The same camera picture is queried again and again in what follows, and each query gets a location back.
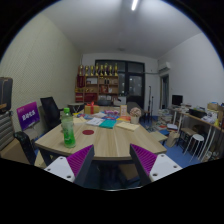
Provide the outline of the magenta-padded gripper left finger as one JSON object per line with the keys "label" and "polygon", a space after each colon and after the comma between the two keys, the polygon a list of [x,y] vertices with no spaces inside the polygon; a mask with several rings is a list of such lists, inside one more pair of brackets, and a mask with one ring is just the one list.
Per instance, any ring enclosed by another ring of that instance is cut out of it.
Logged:
{"label": "magenta-padded gripper left finger", "polygon": [[94,145],[89,145],[68,157],[59,156],[45,171],[82,186],[93,157]]}

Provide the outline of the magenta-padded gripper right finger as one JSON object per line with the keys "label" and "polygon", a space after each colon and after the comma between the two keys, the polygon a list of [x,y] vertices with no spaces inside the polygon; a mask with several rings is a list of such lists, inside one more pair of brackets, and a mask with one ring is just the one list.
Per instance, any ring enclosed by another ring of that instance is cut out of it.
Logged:
{"label": "magenta-padded gripper right finger", "polygon": [[140,146],[131,144],[130,155],[143,186],[182,169],[166,154],[154,154]]}

